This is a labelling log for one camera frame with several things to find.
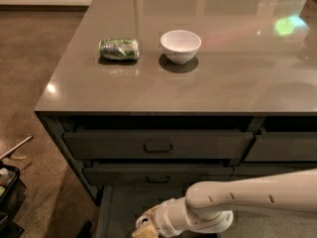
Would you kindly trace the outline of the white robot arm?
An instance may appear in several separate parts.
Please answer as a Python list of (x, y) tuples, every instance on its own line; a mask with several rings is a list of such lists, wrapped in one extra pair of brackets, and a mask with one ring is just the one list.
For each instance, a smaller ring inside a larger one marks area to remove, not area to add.
[(317, 172), (301, 171), (234, 181), (201, 181), (185, 196), (145, 211), (133, 238), (172, 238), (184, 231), (216, 234), (227, 230), (236, 210), (255, 213), (317, 215)]

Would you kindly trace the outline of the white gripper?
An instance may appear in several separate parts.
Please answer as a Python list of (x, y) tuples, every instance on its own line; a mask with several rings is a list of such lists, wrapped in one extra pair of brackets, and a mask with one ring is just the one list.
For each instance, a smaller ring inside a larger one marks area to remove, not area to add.
[(158, 232), (152, 225), (147, 225), (134, 231), (133, 238), (159, 238), (158, 233), (171, 238), (188, 229), (189, 218), (184, 197), (164, 201), (145, 211), (144, 215), (155, 216), (154, 222)]

